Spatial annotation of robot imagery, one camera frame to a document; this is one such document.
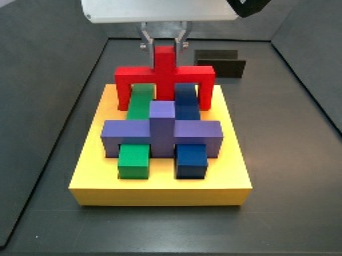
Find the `green block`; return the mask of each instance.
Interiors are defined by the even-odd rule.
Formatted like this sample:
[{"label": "green block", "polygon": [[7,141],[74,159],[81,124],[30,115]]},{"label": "green block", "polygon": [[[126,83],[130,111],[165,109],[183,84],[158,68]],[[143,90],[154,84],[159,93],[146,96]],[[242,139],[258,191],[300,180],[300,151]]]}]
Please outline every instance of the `green block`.
[{"label": "green block", "polygon": [[150,145],[122,145],[118,169],[121,179],[149,179]]},{"label": "green block", "polygon": [[154,100],[154,88],[154,84],[134,84],[126,119],[149,119],[150,102]]}]

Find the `table surface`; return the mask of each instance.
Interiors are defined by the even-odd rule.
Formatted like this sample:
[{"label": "table surface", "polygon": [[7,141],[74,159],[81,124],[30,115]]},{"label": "table surface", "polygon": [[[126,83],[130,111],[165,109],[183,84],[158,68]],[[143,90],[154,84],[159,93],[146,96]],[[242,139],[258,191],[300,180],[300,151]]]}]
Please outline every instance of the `table surface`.
[{"label": "table surface", "polygon": [[118,66],[149,63],[139,41],[111,40],[0,254],[342,253],[341,134],[270,43],[194,41],[183,65],[195,49],[248,60],[242,79],[217,81],[254,186],[245,205],[78,205],[69,184],[105,85]]}]

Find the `toy block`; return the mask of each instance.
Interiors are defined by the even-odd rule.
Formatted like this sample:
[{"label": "toy block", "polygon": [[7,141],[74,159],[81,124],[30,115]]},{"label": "toy block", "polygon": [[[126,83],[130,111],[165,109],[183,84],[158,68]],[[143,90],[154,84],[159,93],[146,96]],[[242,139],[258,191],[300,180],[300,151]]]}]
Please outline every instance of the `toy block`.
[{"label": "toy block", "polygon": [[177,54],[174,46],[155,47],[155,73],[175,74],[177,71]]},{"label": "toy block", "polygon": [[206,145],[177,145],[177,179],[205,179],[209,168]]},{"label": "toy block", "polygon": [[150,145],[122,145],[118,160],[121,179],[149,179]]},{"label": "toy block", "polygon": [[177,120],[201,120],[195,84],[175,85]]},{"label": "toy block", "polygon": [[134,84],[127,119],[149,119],[154,84]]},{"label": "toy block", "polygon": [[215,71],[211,66],[185,66],[178,68],[178,83],[198,83],[198,101],[201,110],[210,110]]},{"label": "toy block", "polygon": [[175,144],[206,144],[207,156],[217,158],[222,140],[223,133],[219,121],[175,121]]},{"label": "toy block", "polygon": [[117,91],[121,111],[129,110],[133,84],[155,83],[154,70],[150,67],[119,67],[115,71]]},{"label": "toy block", "polygon": [[198,106],[198,96],[194,83],[175,84],[175,105]]},{"label": "toy block", "polygon": [[215,71],[211,66],[175,66],[175,52],[170,46],[155,47],[155,68],[121,67],[115,71],[119,110],[129,109],[131,84],[155,83],[157,100],[174,100],[175,83],[198,83],[199,106],[202,110],[211,107],[211,95]]},{"label": "toy block", "polygon": [[151,101],[150,133],[153,157],[174,157],[175,102]]},{"label": "toy block", "polygon": [[150,144],[149,120],[107,120],[102,130],[106,157],[119,156],[121,144]]}]

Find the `gray wall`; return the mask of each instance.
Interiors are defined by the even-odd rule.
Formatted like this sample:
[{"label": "gray wall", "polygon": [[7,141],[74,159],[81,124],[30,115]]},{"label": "gray wall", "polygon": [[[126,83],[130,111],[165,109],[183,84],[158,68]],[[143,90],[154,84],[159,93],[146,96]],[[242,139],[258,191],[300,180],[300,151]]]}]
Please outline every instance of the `gray wall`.
[{"label": "gray wall", "polygon": [[0,0],[0,8],[7,4],[12,3],[15,0]]},{"label": "gray wall", "polygon": [[273,44],[342,131],[342,1],[302,0]]},{"label": "gray wall", "polygon": [[[300,0],[273,0],[258,14],[236,21],[195,22],[190,38],[272,40],[284,20]],[[178,23],[151,23],[149,31],[155,38],[173,38],[178,35]],[[109,37],[139,38],[137,23],[103,25]]]},{"label": "gray wall", "polygon": [[107,36],[79,0],[0,8],[0,247],[44,169]]}]

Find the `block structure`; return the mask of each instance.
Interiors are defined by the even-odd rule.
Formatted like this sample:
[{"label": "block structure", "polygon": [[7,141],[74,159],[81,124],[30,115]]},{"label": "block structure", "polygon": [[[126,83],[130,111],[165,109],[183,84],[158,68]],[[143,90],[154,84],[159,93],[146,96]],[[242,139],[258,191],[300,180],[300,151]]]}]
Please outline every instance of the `block structure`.
[{"label": "block structure", "polygon": [[215,71],[211,66],[182,66],[175,64],[173,46],[155,47],[155,67],[119,67],[115,72],[119,110],[129,109],[131,84],[154,83],[157,85],[157,100],[175,99],[177,83],[198,83],[201,110],[211,108]]},{"label": "block structure", "polygon": [[150,105],[150,133],[151,156],[174,157],[175,130],[175,102],[151,101]]},{"label": "block structure", "polygon": [[219,120],[225,132],[218,158],[209,159],[206,179],[175,179],[174,159],[150,159],[149,179],[121,179],[118,158],[105,158],[99,134],[105,120],[126,118],[119,111],[115,85],[107,85],[70,183],[81,205],[94,206],[210,206],[242,205],[252,183],[238,145],[228,105],[219,86],[213,108],[201,119]]},{"label": "block structure", "polygon": [[206,145],[177,145],[177,179],[205,179],[209,168]]}]

